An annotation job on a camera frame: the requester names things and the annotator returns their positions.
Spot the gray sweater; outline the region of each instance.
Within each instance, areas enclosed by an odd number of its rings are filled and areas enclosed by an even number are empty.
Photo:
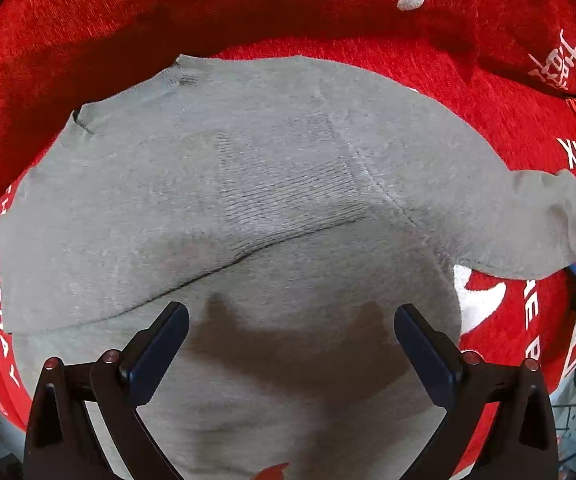
[[[47,357],[95,360],[168,301],[188,307],[140,409],[188,480],[283,462],[290,480],[397,478],[442,410],[396,307],[456,342],[453,266],[535,279],[573,261],[568,171],[509,171],[432,99],[304,57],[181,56],[85,105],[0,217],[4,328],[30,392]]]

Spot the red cushion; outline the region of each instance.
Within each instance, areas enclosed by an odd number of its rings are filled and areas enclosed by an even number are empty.
[[[6,0],[0,196],[72,109],[152,76],[180,53],[306,54],[362,66],[443,102],[510,168],[572,165],[576,175],[576,152],[570,158],[557,140],[572,149],[576,120],[562,99],[543,93],[576,94],[575,49],[576,0]],[[474,272],[465,290],[498,283]],[[538,336],[552,390],[576,359],[567,278],[559,272],[534,289],[507,280],[504,286],[503,301],[460,344],[516,364]],[[526,327],[526,302],[535,292],[538,314],[533,302]],[[476,456],[485,428],[462,465]]]

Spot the metal screw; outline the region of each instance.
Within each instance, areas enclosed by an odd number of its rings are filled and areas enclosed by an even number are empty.
[[[116,363],[119,360],[120,355],[121,352],[119,352],[118,350],[109,350],[102,356],[102,359],[104,360],[104,363],[108,364]]]
[[[44,363],[44,368],[46,370],[52,370],[57,366],[59,366],[59,359],[57,359],[56,357],[51,357],[50,359],[47,359],[46,362]]]
[[[478,365],[481,361],[483,361],[483,359],[481,359],[481,356],[478,353],[473,352],[471,350],[463,352],[462,355],[463,355],[463,361],[465,361],[469,365]]]
[[[523,364],[526,365],[526,368],[528,370],[530,370],[531,372],[536,372],[539,368],[538,366],[538,361],[532,359],[532,358],[528,358],[525,361],[523,361]]]

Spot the red fleece blanket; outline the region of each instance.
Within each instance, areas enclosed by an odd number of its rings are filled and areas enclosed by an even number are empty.
[[[10,206],[8,184],[72,109],[152,76],[181,53],[304,54],[373,70],[445,104],[509,168],[576,176],[576,119],[561,99],[576,94],[576,0],[6,0],[0,213]],[[459,267],[455,288],[461,348],[502,364],[534,356],[550,390],[573,369],[576,317],[565,273],[534,283]],[[28,395],[10,345],[0,329],[2,408],[23,426]],[[461,467],[476,458],[493,412]]]

